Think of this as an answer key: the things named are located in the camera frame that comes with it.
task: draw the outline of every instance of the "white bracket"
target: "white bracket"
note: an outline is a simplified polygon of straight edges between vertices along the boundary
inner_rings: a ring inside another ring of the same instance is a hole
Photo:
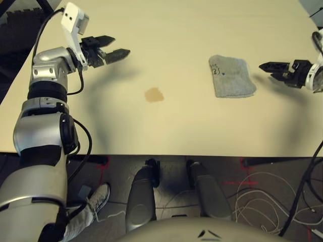
[[[323,29],[319,31],[319,33],[323,36]],[[307,89],[315,92],[322,92],[323,91],[323,80],[322,77],[316,77],[317,71],[321,70],[321,67],[323,66],[323,56],[321,51],[318,53],[318,59],[315,64],[312,65],[311,69],[309,70],[306,80],[305,80],[305,86]]]
[[[67,3],[61,25],[69,47],[73,50],[77,60],[82,64],[83,70],[87,70],[87,60],[82,53],[77,34],[83,34],[89,17],[75,4]]]

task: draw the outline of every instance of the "red tape mark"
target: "red tape mark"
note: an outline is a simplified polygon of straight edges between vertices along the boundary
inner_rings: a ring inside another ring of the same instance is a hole
[[[103,180],[103,174],[104,174],[104,170],[109,168],[109,161],[110,161],[110,157],[106,156],[107,158],[107,162],[106,165],[97,165],[96,168],[100,169],[100,180],[99,180],[99,185],[102,184],[102,180]]]
[[[312,241],[311,230],[310,230],[310,228],[308,226],[306,226],[306,227],[307,227],[307,239],[308,239],[309,242],[311,242]]]
[[[252,167],[244,167],[244,165],[243,165],[243,160],[244,160],[244,157],[239,157],[240,168],[241,168],[242,170],[245,170],[245,171],[246,171],[247,176],[249,176],[249,175],[250,175],[250,170],[253,170],[253,168],[252,168]],[[252,187],[251,187],[252,182],[251,182],[251,178],[250,178],[250,177],[248,177],[248,182],[249,182],[249,187],[250,187],[250,188],[252,188]]]

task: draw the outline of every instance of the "black cable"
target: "black cable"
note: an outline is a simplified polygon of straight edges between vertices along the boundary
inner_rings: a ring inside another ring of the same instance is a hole
[[[306,183],[306,181],[309,179],[314,167],[315,167],[315,159],[319,153],[319,151],[321,150],[323,146],[323,141],[320,143],[320,145],[318,146],[318,148],[316,149],[309,165],[308,165],[308,168],[306,169],[306,171],[304,172],[303,176],[302,176],[302,180],[298,186],[298,189],[297,189],[297,192],[296,192],[296,196],[295,196],[295,199],[294,199],[294,202],[293,202],[293,205],[292,205],[292,208],[291,210],[289,211],[289,216],[288,216],[288,219],[287,221],[285,222],[284,224],[284,227],[282,228],[281,232],[279,233],[279,236],[282,237],[284,236],[284,234],[286,233],[289,225],[291,224],[291,222],[293,221],[294,219],[294,216],[295,216],[295,213],[296,213],[296,210],[297,210],[297,204],[298,204],[298,201],[299,201],[299,198],[302,194],[302,190],[303,190],[303,187],[304,187],[304,184]]]
[[[317,14],[319,11],[323,10],[323,7],[320,7],[319,10],[317,10],[315,13],[313,13],[311,16],[309,16],[310,18],[313,17],[315,14]]]
[[[321,182],[321,183],[323,183],[323,180],[321,180],[321,179],[316,179],[316,178],[311,178],[311,180],[315,180],[315,181],[317,181],[317,182]]]
[[[48,21],[54,15],[56,15],[58,13],[62,13],[62,12],[64,12],[64,8],[57,9],[56,11],[54,11],[50,15],[48,15],[47,18],[44,20],[44,22],[41,24],[40,29],[39,29],[38,34],[37,34],[37,37],[36,37],[36,42],[35,42],[34,50],[32,52],[31,65],[34,64],[34,57],[35,57],[35,55],[37,53],[37,47],[38,47],[39,39],[40,39],[40,36],[41,36],[42,32],[45,29],[46,24],[48,23]]]
[[[318,41],[320,41],[321,38],[322,38],[321,34],[318,33],[317,31],[312,33],[312,40],[313,40],[316,48],[320,51],[320,53],[323,56],[322,46],[321,46],[320,42],[318,42]]]
[[[91,154],[91,150],[92,150],[92,138],[90,135],[90,132],[86,129],[86,127],[84,125],[82,125],[80,122],[78,122],[76,119],[73,119],[75,123],[77,123],[86,133],[87,138],[89,140],[89,148],[87,149],[86,155],[83,158],[83,160],[81,161],[81,163],[79,164],[79,166],[75,169],[75,171],[70,175],[70,177],[68,178],[68,183],[70,183],[73,178],[77,175],[77,173],[79,173],[79,171],[83,168],[83,166],[85,165],[85,163],[87,162],[90,154]]]
[[[319,165],[321,162],[323,162],[323,158],[321,158],[320,160],[318,160],[314,166]],[[316,199],[318,199],[321,203],[323,203],[323,198],[316,192],[316,190],[313,187],[312,184],[312,180],[311,177],[308,178],[307,180],[307,185],[309,187],[309,189],[311,190],[311,192],[313,193],[313,195],[316,197]]]
[[[78,91],[68,93],[67,95],[75,95],[75,94],[78,94],[81,91],[83,91],[83,88],[84,88],[84,79],[83,79],[83,74],[82,74],[82,66],[78,67],[77,70],[78,70],[79,76],[80,76],[81,87],[80,87],[80,89]]]

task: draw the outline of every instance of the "person's leg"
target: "person's leg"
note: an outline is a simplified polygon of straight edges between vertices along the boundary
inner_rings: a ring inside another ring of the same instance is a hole
[[[126,231],[156,220],[153,187],[159,185],[159,162],[146,161],[137,172],[131,184],[126,210]]]
[[[103,184],[93,193],[88,201],[88,205],[66,226],[63,242],[70,241],[89,226],[96,218],[96,215],[101,208],[107,203],[110,197],[110,187],[108,184]]]
[[[232,211],[228,200],[216,179],[210,175],[203,164],[188,160],[187,174],[191,188],[195,188],[202,217],[232,220]]]

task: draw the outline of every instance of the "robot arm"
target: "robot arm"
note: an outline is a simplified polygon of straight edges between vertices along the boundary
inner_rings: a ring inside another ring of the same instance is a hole
[[[60,241],[68,224],[67,155],[78,144],[67,105],[67,75],[88,66],[119,61],[129,50],[104,53],[114,38],[87,37],[79,43],[88,17],[68,3],[62,26],[68,48],[37,54],[33,60],[27,100],[14,129],[20,167],[0,188],[0,241]]]
[[[296,59],[292,63],[267,62],[259,67],[289,87],[306,86],[313,93],[323,92],[323,29],[314,32],[312,40],[319,51],[315,64],[308,60]]]

